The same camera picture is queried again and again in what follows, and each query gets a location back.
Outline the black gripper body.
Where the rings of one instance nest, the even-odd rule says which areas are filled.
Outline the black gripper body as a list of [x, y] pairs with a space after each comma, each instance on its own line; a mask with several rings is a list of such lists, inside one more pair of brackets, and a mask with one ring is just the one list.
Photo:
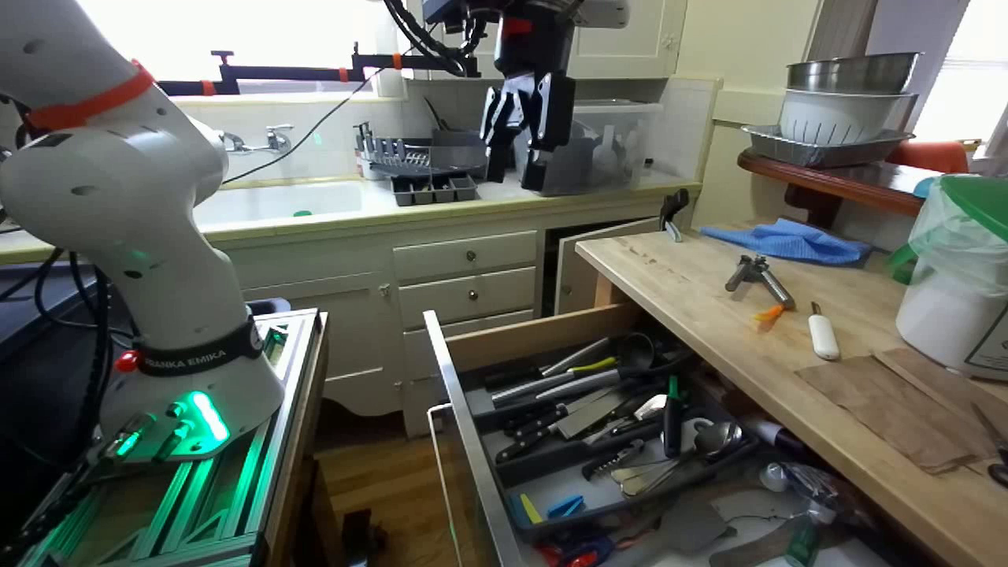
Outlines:
[[505, 77], [490, 90], [482, 141], [509, 144], [519, 130], [535, 148], [572, 138], [574, 78], [568, 77], [574, 23], [535, 0], [511, 0], [499, 18], [496, 68]]

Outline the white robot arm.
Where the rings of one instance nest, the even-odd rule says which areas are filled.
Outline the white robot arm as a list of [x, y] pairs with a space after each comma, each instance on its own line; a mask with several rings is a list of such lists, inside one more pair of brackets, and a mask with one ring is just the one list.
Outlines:
[[76, 0], [0, 0], [0, 87], [34, 138], [0, 166], [31, 237], [99, 265], [136, 321], [136, 369], [102, 400], [126, 462], [201, 460], [284, 400], [233, 261], [197, 227], [228, 174], [182, 115]]

